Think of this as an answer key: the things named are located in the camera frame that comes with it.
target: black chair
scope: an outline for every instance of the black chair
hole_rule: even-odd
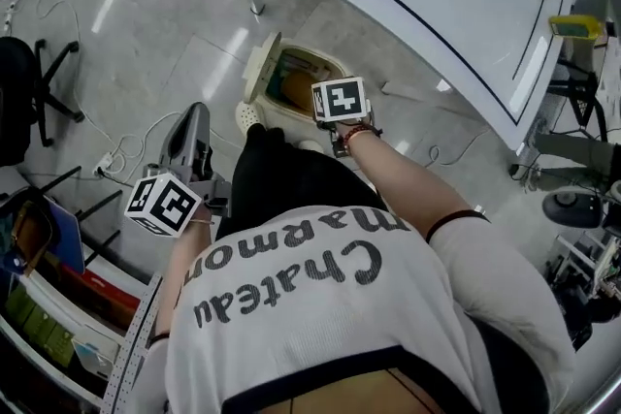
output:
[[[583,76],[583,78],[570,78],[569,80],[552,80],[547,87],[547,93],[565,97],[570,100],[570,104],[572,105],[573,115],[579,128],[577,130],[564,132],[563,134],[567,135],[580,132],[585,137],[594,140],[595,138],[587,133],[586,127],[591,119],[591,114],[595,111],[598,127],[600,129],[600,140],[602,142],[607,142],[608,132],[605,124],[604,108],[596,97],[600,86],[597,75],[593,72],[578,68],[570,61],[559,59],[558,64],[570,68]]]
[[[45,47],[46,41],[38,40],[33,53],[20,39],[0,38],[0,166],[23,161],[35,122],[43,146],[53,144],[46,134],[45,104],[77,123],[84,119],[81,112],[71,111],[49,93],[51,79],[67,54],[80,49],[79,43],[67,44],[43,74],[40,54]]]

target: white cube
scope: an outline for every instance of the white cube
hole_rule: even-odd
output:
[[[315,121],[361,119],[370,111],[362,78],[321,81],[311,89]]]
[[[170,173],[136,181],[125,216],[159,237],[178,238],[203,200]]]

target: tiled floor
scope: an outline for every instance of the tiled floor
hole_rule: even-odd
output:
[[[59,4],[48,16],[39,18],[58,1],[24,0],[14,18],[15,36],[30,45],[38,38],[49,40],[49,58],[76,38],[73,14],[66,4]],[[212,112],[212,128],[233,143],[217,138],[212,143],[214,166],[227,178],[232,176],[243,145],[234,119],[234,108],[244,88],[242,72],[251,48],[275,30],[339,58],[355,74],[363,76],[385,139],[416,161],[429,162],[432,145],[440,148],[440,162],[454,161],[485,129],[484,124],[458,114],[381,94],[379,88],[388,80],[416,80],[428,85],[440,78],[390,34],[341,0],[266,0],[267,8],[261,17],[250,12],[246,0],[66,1],[78,15],[82,61],[76,79],[73,75],[77,58],[63,67],[54,82],[54,93],[74,107],[75,91],[82,107],[115,142],[126,133],[141,136],[158,117],[202,100]],[[88,177],[104,153],[114,149],[86,122],[68,123],[53,111],[48,111],[48,117],[56,145],[42,149],[33,128],[25,171],[58,174],[82,165],[82,177]],[[317,138],[327,145],[327,137],[317,130],[306,130],[276,114],[269,114],[268,121],[283,125],[291,140]],[[172,122],[172,118],[167,119],[150,134],[145,162],[156,158]],[[572,127],[567,111],[557,130],[563,126]],[[123,144],[130,154],[138,147],[136,140]],[[507,231],[514,245],[542,267],[558,227],[543,218],[541,194],[525,194],[508,177],[509,161],[511,154],[488,132],[476,140],[457,165],[435,164],[431,169],[474,206],[483,206],[488,216]],[[124,180],[134,164],[135,160],[128,160],[117,177]],[[141,170],[138,168],[128,180],[135,180]],[[47,176],[32,177],[37,183],[49,180]],[[116,188],[107,180],[70,181],[54,193],[63,203],[78,208]],[[126,200],[127,194],[123,202],[97,214],[88,227],[104,236],[113,226],[122,225],[122,237],[114,250],[144,271],[162,270],[170,242],[150,237],[123,220]]]

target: bracelet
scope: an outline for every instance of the bracelet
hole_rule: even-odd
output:
[[[207,221],[206,219],[190,219],[190,223],[199,223],[199,224],[215,224],[213,221],[209,220]]]
[[[363,126],[361,124],[358,126],[354,126],[347,132],[347,134],[343,137],[343,146],[345,147],[345,150],[347,150],[347,152],[349,152],[349,141],[355,135],[358,135],[359,133],[363,133],[365,131],[373,132],[373,130],[370,130],[367,126]]]

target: black pants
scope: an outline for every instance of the black pants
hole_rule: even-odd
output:
[[[387,210],[379,195],[338,160],[295,148],[280,128],[253,125],[233,174],[231,217],[222,219],[215,239],[305,206]]]

